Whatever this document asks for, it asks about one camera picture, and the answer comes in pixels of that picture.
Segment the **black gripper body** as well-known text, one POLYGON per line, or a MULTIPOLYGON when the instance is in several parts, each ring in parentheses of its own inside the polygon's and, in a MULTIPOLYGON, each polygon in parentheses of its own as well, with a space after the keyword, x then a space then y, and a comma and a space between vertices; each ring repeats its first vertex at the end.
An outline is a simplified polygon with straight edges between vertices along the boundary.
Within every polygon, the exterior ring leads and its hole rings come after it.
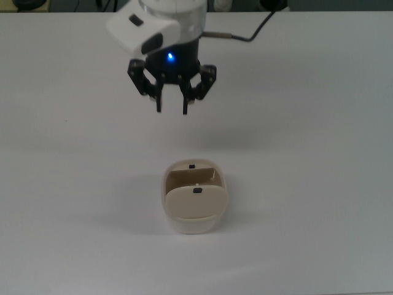
POLYGON ((190 80, 199 72, 199 39, 172 45, 147 56, 145 69, 164 84, 178 84, 178 78, 190 80))

